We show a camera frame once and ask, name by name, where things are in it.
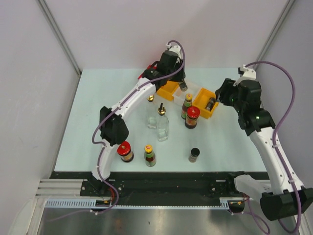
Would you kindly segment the black lid spice jar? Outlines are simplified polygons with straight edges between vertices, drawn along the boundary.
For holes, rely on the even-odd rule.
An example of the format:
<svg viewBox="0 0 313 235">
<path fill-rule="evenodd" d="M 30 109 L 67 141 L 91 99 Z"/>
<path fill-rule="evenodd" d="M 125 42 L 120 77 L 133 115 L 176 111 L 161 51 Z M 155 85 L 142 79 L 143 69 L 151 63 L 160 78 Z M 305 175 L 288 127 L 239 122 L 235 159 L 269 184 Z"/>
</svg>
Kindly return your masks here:
<svg viewBox="0 0 313 235">
<path fill-rule="evenodd" d="M 206 110 L 212 111 L 215 103 L 216 103 L 216 99 L 214 97 L 211 97 L 206 105 Z"/>
<path fill-rule="evenodd" d="M 180 88 L 180 90 L 181 90 L 182 92 L 185 92 L 185 91 L 188 90 L 188 86 L 187 86 L 187 84 L 186 84 L 185 82 L 180 82 L 180 83 L 179 83 L 179 88 Z"/>
<path fill-rule="evenodd" d="M 200 150 L 198 148 L 192 148 L 190 151 L 190 155 L 188 157 L 189 162 L 196 162 L 198 156 L 200 155 Z"/>
</svg>

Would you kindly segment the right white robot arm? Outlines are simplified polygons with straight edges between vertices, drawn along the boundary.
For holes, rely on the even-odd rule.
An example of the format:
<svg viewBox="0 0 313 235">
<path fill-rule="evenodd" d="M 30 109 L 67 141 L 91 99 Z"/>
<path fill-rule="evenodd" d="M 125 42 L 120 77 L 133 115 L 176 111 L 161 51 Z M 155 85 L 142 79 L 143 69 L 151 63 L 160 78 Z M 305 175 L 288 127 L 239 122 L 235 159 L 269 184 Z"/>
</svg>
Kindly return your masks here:
<svg viewBox="0 0 313 235">
<path fill-rule="evenodd" d="M 289 164 L 273 137 L 275 123 L 268 111 L 261 107 L 261 85 L 255 80 L 243 80 L 236 84 L 225 79 L 216 90 L 217 101 L 233 107 L 238 114 L 238 123 L 257 148 L 270 180 L 270 187 L 239 171 L 230 174 L 231 181 L 225 184 L 230 196 L 244 193 L 258 201 L 265 217 L 278 220 L 304 213 L 313 202 L 312 188 L 305 188 Z"/>
</svg>

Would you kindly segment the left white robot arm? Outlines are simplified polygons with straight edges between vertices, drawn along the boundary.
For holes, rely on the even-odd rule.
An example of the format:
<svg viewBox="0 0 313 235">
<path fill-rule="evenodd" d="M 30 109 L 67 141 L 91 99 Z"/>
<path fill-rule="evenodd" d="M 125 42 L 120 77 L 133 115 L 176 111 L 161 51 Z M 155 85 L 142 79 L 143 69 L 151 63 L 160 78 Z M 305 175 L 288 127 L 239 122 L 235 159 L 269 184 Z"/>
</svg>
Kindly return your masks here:
<svg viewBox="0 0 313 235">
<path fill-rule="evenodd" d="M 110 108 L 103 107 L 100 122 L 92 135 L 92 143 L 101 144 L 96 167 L 92 171 L 96 178 L 91 190 L 96 195 L 104 195 L 108 183 L 104 181 L 111 173 L 113 151 L 125 141 L 129 135 L 126 119 L 137 105 L 148 96 L 156 93 L 168 81 L 178 83 L 182 91 L 188 89 L 185 82 L 185 52 L 182 46 L 168 46 L 159 61 L 152 63 L 139 78 L 131 91 L 118 103 Z"/>
</svg>

